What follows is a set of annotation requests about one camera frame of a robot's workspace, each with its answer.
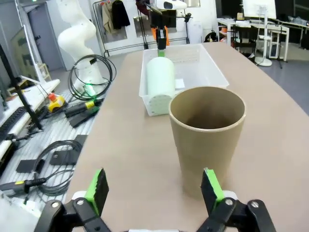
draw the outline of brown tabletop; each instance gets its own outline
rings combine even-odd
[[[248,107],[224,189],[265,202],[279,232],[308,231],[309,118],[268,75],[223,43],[205,47]],[[84,145],[67,194],[104,168],[110,192],[102,218],[114,232],[194,232],[207,217],[188,198],[168,116],[149,117],[139,97],[142,52],[127,55]]]

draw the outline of yellow label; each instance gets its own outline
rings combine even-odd
[[[22,181],[16,181],[16,182],[15,182],[16,185],[21,185],[21,184],[23,184],[23,183],[24,183],[23,180],[22,180]]]
[[[95,102],[94,101],[91,101],[91,102],[89,101],[89,102],[86,102],[85,104],[86,104],[87,109],[90,109],[90,108],[95,106]]]

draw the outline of white cylinder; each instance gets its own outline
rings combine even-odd
[[[169,102],[175,95],[175,67],[165,57],[156,57],[147,64],[147,90],[151,115],[169,113]]]

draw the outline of cup rim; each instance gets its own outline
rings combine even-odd
[[[202,128],[196,128],[196,127],[191,127],[191,126],[188,126],[184,123],[182,123],[181,121],[179,121],[174,115],[173,113],[171,112],[171,104],[173,102],[173,100],[180,94],[186,92],[186,91],[189,91],[189,90],[192,90],[192,89],[196,89],[196,88],[219,88],[219,89],[223,89],[223,90],[226,90],[226,91],[229,91],[233,94],[235,94],[237,97],[239,97],[239,99],[242,101],[242,103],[244,104],[244,112],[243,112],[243,115],[242,117],[235,123],[233,123],[232,125],[229,125],[227,127],[222,127],[222,128],[216,128],[216,129],[202,129]],[[236,94],[235,92],[227,89],[227,88],[222,88],[222,87],[216,87],[216,86],[200,86],[200,87],[194,87],[194,88],[190,88],[190,89],[186,89],[185,91],[182,91],[178,94],[176,94],[176,96],[169,102],[169,116],[173,119],[174,122],[176,122],[178,125],[180,125],[181,127],[184,127],[186,129],[189,129],[189,130],[192,130],[192,131],[197,131],[197,132],[222,132],[222,131],[227,131],[227,130],[230,130],[236,126],[238,126],[240,123],[242,123],[246,117],[246,114],[247,114],[247,106],[246,106],[246,103],[245,101],[243,100],[242,97],[240,97],[238,94]]]

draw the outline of round base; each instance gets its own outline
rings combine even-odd
[[[263,57],[256,57],[255,60],[254,60],[258,65],[261,65],[261,66],[271,66],[272,65],[272,62],[271,60],[269,59],[264,59]]]

